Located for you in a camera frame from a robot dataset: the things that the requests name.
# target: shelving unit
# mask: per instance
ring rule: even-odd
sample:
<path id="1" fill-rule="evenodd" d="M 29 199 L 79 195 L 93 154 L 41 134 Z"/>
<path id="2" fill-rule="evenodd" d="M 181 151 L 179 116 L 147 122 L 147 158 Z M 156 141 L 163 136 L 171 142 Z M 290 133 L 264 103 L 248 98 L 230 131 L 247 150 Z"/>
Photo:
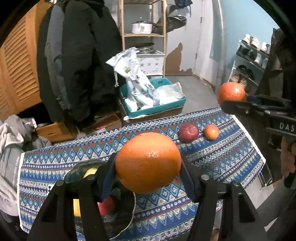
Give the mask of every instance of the shelving unit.
<path id="1" fill-rule="evenodd" d="M 248 49 L 250 49 L 250 50 L 253 50 L 253 51 L 256 51 L 258 54 L 260 54 L 261 56 L 262 56 L 262 58 L 267 58 L 268 59 L 268 57 L 269 57 L 269 55 L 268 54 L 266 54 L 266 53 L 264 53 L 264 52 L 262 52 L 262 51 L 260 51 L 260 50 L 258 50 L 257 48 L 255 48 L 255 47 L 253 47 L 253 46 L 251 46 L 251 45 L 249 45 L 249 44 L 247 44 L 247 43 L 245 43 L 245 42 L 243 42 L 243 41 L 241 41 L 241 40 L 239 40 L 239 43 L 238 43 L 238 47 L 237 47 L 237 50 L 239 49 L 239 47 L 240 46 L 243 46 L 243 47 L 246 47 L 246 48 L 248 48 Z M 236 65 L 237 65 L 237 57 L 239 57 L 240 59 L 242 59 L 243 61 L 246 61 L 249 65 L 250 65 L 250 69 L 253 71 L 253 72 L 256 72 L 256 71 L 254 71 L 254 70 L 259 70 L 258 72 L 260 72 L 260 73 L 264 73 L 264 69 L 262 69 L 261 67 L 259 67 L 259 66 L 257 66 L 256 64 L 254 64 L 254 63 L 252 63 L 251 61 L 249 61 L 248 59 L 246 59 L 246 58 L 244 58 L 244 57 L 242 57 L 242 56 L 240 56 L 240 55 L 238 55 L 238 54 L 236 54 L 236 57 L 235 57 L 235 60 L 234 60 L 234 63 L 233 63 L 233 67 L 232 67 L 232 70 L 231 70 L 231 74 L 230 74 L 230 76 L 229 76 L 229 79 L 228 79 L 228 81 L 230 81 L 230 79 L 231 79 L 231 77 L 235 74 L 235 73 L 238 73 L 238 74 L 241 74 L 242 76 L 243 76 L 243 78 L 247 81 L 247 83 L 250 83 L 251 84 L 251 89 L 254 89 L 254 87 L 257 89 L 257 87 L 259 86 L 259 83 L 260 83 L 260 81 L 261 81 L 261 79 L 256 79 L 255 78 L 255 80 L 252 80 L 252 79 L 250 79 L 250 78 L 248 78 L 245 74 L 243 74 L 242 72 L 240 72 L 238 69 L 236 69 Z"/>
<path id="2" fill-rule="evenodd" d="M 161 37 L 163 38 L 163 53 L 166 54 L 166 24 L 158 24 L 157 26 L 163 27 L 163 34 L 126 34 L 124 32 L 124 5 L 125 4 L 137 4 L 137 5 L 153 5 L 157 2 L 162 3 L 163 23 L 166 23 L 166 6 L 163 0 L 119 0 L 120 11 L 120 34 L 122 38 L 122 49 L 125 50 L 125 38 L 127 37 Z M 151 21 L 154 19 L 154 11 L 152 7 Z M 163 61 L 163 77 L 165 76 L 165 59 Z"/>
<path id="3" fill-rule="evenodd" d="M 237 70 L 236 68 L 232 68 L 232 71 L 235 71 L 239 74 L 241 74 L 245 79 L 248 79 L 249 81 L 253 82 L 255 85 L 259 86 L 259 84 L 257 84 L 254 80 L 250 79 L 249 77 L 245 76 L 242 72 L 240 72 L 239 70 Z"/>

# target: teal plastic crate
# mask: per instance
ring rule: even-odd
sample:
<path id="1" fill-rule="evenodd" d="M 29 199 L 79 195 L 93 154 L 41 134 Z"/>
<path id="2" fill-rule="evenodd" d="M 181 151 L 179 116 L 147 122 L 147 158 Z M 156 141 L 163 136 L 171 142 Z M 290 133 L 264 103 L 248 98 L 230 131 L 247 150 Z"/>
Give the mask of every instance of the teal plastic crate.
<path id="1" fill-rule="evenodd" d="M 163 85 L 171 85 L 173 84 L 171 81 L 169 81 L 167 78 L 160 78 L 160 79 L 151 79 L 150 82 L 153 84 L 153 86 L 156 88 L 158 88 L 159 86 L 163 86 Z M 122 96 L 127 96 L 128 94 L 128 89 L 126 85 L 123 85 L 120 88 L 120 93 L 121 93 L 121 97 Z M 183 107 L 186 101 L 186 97 L 183 97 L 180 100 L 177 100 L 175 102 L 172 103 L 168 103 L 168 104 L 163 104 L 163 105 L 158 105 L 158 106 L 154 106 L 145 110 L 137 110 L 134 112 L 131 112 L 130 108 L 127 106 L 126 102 L 121 99 L 124 108 L 126 110 L 126 113 L 129 117 L 133 118 L 139 115 L 152 115 L 155 113 L 159 113 L 165 110 L 169 110 L 169 109 L 173 109 L 173 108 L 177 108 L 177 107 Z"/>

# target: white plastic bag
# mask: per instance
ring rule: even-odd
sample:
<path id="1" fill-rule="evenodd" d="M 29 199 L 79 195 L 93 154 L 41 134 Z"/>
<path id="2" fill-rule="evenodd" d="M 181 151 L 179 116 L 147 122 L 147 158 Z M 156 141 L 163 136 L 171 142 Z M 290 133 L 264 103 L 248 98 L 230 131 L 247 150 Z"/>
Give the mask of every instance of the white plastic bag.
<path id="1" fill-rule="evenodd" d="M 184 94 L 179 82 L 173 85 L 163 85 L 153 92 L 153 105 L 168 104 L 180 100 L 183 97 Z"/>
<path id="2" fill-rule="evenodd" d="M 107 64 L 126 78 L 129 100 L 135 101 L 138 108 L 153 107 L 154 86 L 140 69 L 136 48 L 129 48 L 109 59 Z"/>

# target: shoe rack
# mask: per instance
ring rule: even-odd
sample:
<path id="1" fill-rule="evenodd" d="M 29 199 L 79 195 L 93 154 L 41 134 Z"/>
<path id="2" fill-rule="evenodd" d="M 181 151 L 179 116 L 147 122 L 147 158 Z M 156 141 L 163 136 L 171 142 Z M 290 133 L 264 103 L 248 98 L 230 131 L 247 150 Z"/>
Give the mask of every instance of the shoe rack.
<path id="1" fill-rule="evenodd" d="M 254 53 L 256 53 L 257 55 L 260 54 L 261 58 L 262 58 L 262 62 L 264 59 L 266 59 L 266 61 L 268 60 L 269 55 L 260 51 L 259 49 L 249 45 L 248 43 L 243 42 L 242 40 L 239 40 L 238 46 L 237 46 L 237 51 L 236 51 L 236 55 L 235 55 L 235 59 L 234 59 L 234 63 L 231 69 L 231 73 L 228 79 L 228 82 L 231 81 L 231 78 L 235 75 L 235 74 L 240 74 L 242 76 L 243 79 L 246 80 L 247 84 L 250 86 L 251 91 L 247 94 L 254 94 L 255 91 L 257 90 L 260 81 L 262 79 L 262 76 L 264 74 L 265 69 L 262 68 L 262 66 L 257 65 L 256 63 L 254 63 L 254 61 L 250 61 L 249 59 L 247 59 L 245 56 L 242 56 L 240 54 L 238 54 L 238 50 L 240 47 L 243 48 L 247 48 L 250 51 L 253 51 Z M 245 65 L 248 69 L 251 69 L 252 72 L 254 73 L 254 80 L 249 78 L 248 76 L 246 76 L 244 73 L 242 73 L 239 69 L 237 69 L 237 67 L 239 65 Z"/>
<path id="2" fill-rule="evenodd" d="M 159 37 L 163 38 L 163 53 L 166 54 L 166 24 L 158 24 L 157 26 L 163 27 L 162 34 L 127 34 L 124 31 L 124 5 L 134 4 L 134 5 L 151 5 L 151 22 L 154 20 L 154 7 L 153 5 L 157 2 L 161 2 L 162 14 L 163 14 L 163 23 L 166 23 L 166 3 L 164 0 L 119 0 L 119 11 L 120 11 L 120 25 L 119 31 L 122 38 L 122 49 L 125 50 L 125 38 L 127 37 Z M 165 77 L 165 59 L 163 61 L 163 77 Z"/>

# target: cooking pot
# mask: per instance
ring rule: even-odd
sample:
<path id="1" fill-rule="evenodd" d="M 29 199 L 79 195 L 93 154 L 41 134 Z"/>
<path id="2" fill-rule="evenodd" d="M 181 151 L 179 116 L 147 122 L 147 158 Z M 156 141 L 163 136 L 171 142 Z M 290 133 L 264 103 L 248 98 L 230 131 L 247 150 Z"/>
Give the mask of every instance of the cooking pot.
<path id="1" fill-rule="evenodd" d="M 134 34 L 150 34 L 154 23 L 147 21 L 137 21 L 131 24 L 131 31 Z"/>
<path id="2" fill-rule="evenodd" d="M 137 54 L 146 54 L 154 52 L 154 43 L 141 43 L 136 44 L 135 47 L 137 48 Z"/>

